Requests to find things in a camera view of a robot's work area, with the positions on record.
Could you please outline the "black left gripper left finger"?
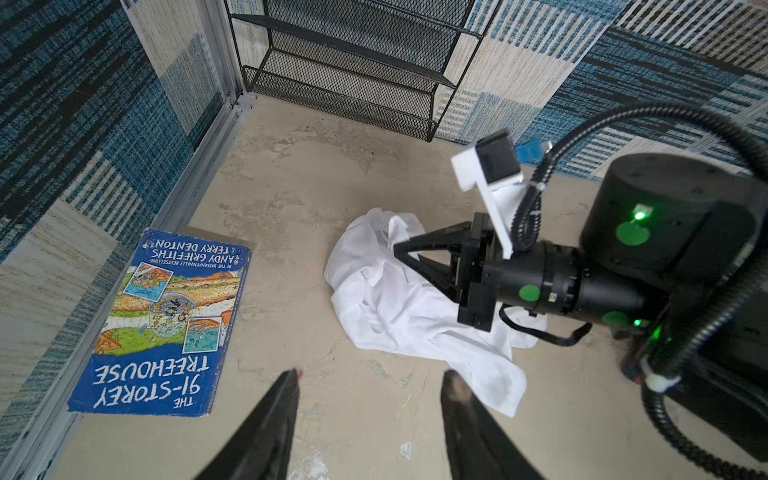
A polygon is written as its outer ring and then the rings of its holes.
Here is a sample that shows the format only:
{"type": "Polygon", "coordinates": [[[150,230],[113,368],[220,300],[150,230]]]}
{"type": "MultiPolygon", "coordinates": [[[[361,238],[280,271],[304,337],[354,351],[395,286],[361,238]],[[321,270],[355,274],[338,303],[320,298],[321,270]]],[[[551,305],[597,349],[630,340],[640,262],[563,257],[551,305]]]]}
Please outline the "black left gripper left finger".
{"type": "Polygon", "coordinates": [[[285,480],[300,400],[300,371],[280,374],[199,479],[285,480]]]}

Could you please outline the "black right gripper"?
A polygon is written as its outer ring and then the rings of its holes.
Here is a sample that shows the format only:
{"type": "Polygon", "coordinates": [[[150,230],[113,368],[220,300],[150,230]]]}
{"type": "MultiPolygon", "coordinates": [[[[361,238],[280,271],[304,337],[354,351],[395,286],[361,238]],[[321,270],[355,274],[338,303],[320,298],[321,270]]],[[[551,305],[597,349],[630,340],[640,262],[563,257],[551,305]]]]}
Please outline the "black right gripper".
{"type": "Polygon", "coordinates": [[[497,287],[488,261],[496,259],[496,234],[486,213],[475,213],[472,221],[412,237],[393,246],[394,256],[423,277],[449,300],[457,300],[458,322],[490,332],[496,307],[497,287]],[[450,250],[448,264],[412,251],[450,250]]]}

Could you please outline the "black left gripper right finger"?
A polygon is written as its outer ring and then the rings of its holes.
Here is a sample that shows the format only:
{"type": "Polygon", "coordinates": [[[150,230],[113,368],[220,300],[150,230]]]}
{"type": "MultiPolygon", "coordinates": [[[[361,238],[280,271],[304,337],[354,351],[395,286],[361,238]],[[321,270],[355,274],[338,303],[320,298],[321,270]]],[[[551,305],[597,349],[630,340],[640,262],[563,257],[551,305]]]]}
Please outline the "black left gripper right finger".
{"type": "Polygon", "coordinates": [[[452,478],[542,480],[457,371],[444,373],[440,402],[452,478]]]}

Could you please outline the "white cloth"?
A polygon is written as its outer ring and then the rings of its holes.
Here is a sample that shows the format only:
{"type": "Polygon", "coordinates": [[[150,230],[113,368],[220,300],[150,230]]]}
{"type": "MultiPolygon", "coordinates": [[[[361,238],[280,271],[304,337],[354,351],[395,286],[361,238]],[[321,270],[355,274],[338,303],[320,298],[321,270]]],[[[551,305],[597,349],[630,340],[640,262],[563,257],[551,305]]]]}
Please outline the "white cloth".
{"type": "Polygon", "coordinates": [[[423,232],[414,214],[380,208],[349,224],[324,272],[339,322],[360,349],[446,362],[484,404],[514,417],[527,380],[513,352],[537,340],[500,320],[489,332],[460,324],[457,304],[394,256],[396,243],[423,232]]]}

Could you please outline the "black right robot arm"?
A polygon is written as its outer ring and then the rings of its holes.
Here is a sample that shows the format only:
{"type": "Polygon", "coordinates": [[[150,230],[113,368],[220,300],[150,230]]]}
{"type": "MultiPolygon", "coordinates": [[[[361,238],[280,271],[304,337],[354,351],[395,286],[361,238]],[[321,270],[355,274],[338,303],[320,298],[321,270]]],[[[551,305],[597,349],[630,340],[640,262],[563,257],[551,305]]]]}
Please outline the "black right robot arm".
{"type": "Polygon", "coordinates": [[[734,272],[767,210],[764,182],[667,154],[615,160],[576,247],[539,241],[505,257],[490,214],[397,243],[398,260],[459,306],[461,324],[489,331],[495,319],[523,325],[513,308],[580,322],[566,337],[529,328],[559,346],[595,325],[631,338],[632,381],[653,344],[671,342],[734,272]]]}

